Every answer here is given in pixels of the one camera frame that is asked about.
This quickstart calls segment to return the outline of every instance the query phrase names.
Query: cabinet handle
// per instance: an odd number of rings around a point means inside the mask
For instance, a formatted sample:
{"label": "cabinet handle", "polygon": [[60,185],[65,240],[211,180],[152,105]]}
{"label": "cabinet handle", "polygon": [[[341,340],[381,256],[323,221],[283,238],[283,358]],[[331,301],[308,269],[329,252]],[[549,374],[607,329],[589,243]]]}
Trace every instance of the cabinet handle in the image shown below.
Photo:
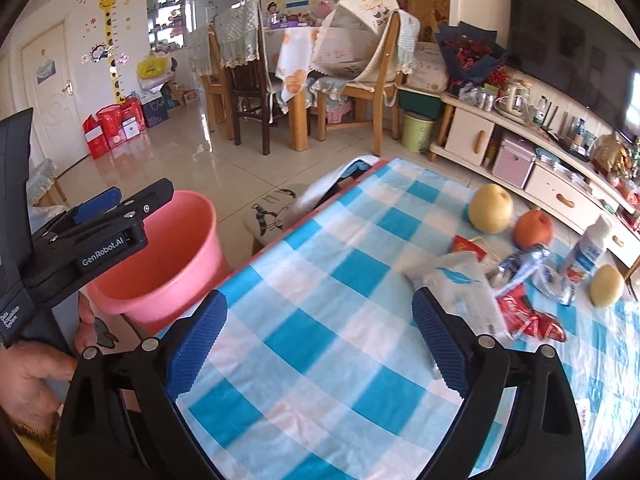
{"label": "cabinet handle", "polygon": [[566,199],[564,196],[562,196],[561,193],[558,193],[556,195],[556,198],[567,207],[570,207],[572,209],[575,207],[575,202],[571,202],[571,200]]}
{"label": "cabinet handle", "polygon": [[476,145],[474,146],[474,153],[476,155],[480,154],[480,149],[482,148],[482,142],[484,141],[484,136],[486,135],[486,131],[480,130],[478,136],[476,137]]}

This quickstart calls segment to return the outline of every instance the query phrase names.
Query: pink bucket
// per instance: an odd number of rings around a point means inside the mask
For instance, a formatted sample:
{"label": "pink bucket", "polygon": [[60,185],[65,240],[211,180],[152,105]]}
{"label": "pink bucket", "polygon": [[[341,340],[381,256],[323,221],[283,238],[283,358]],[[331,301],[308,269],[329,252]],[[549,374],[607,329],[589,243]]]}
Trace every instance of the pink bucket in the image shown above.
{"label": "pink bucket", "polygon": [[126,314],[150,334],[202,300],[229,275],[211,201],[175,191],[171,202],[145,219],[147,247],[87,285],[94,305]]}

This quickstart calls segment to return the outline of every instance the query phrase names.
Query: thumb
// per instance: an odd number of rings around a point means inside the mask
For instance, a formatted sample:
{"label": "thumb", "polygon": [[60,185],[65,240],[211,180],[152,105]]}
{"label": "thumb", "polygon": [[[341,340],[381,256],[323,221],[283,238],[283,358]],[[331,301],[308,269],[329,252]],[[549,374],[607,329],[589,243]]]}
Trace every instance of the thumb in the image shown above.
{"label": "thumb", "polygon": [[78,365],[72,357],[38,341],[19,341],[11,350],[28,379],[70,381]]}

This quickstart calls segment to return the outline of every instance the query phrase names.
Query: human hand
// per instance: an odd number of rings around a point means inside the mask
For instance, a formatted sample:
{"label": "human hand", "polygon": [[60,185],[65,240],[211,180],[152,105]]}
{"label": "human hand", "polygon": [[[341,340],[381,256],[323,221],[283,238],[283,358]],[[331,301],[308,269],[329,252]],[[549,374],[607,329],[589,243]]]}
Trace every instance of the human hand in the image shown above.
{"label": "human hand", "polygon": [[[88,299],[78,299],[80,326],[74,345],[79,353],[96,344],[95,316]],[[45,379],[70,381],[76,360],[44,343],[18,341],[11,348],[0,346],[0,407],[15,422],[37,431],[51,428],[60,400]]]}

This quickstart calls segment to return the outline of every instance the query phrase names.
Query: white tv cabinet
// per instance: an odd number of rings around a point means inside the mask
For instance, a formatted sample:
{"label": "white tv cabinet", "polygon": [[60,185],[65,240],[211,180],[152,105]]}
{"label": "white tv cabinet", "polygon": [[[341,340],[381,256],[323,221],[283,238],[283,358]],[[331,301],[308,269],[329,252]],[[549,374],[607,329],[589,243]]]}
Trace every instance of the white tv cabinet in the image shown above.
{"label": "white tv cabinet", "polygon": [[[553,141],[547,140],[546,134],[539,129],[522,126],[495,111],[487,112],[473,107],[450,94],[443,94],[440,99],[445,104],[445,110],[438,137],[430,146],[431,160],[442,156],[469,168],[539,206],[580,234],[593,224],[599,215],[606,215],[613,225],[609,249],[627,267],[633,267],[640,256],[640,236],[616,215],[607,212],[600,200],[605,200],[614,208],[622,206],[629,212],[633,212],[634,208],[594,171],[590,163],[584,163],[563,151]],[[484,154],[496,124],[553,153],[577,173],[582,174],[590,182],[593,193],[588,193],[581,186],[574,184],[570,178],[554,171],[553,167],[540,160],[536,161],[524,189],[482,167]]]}

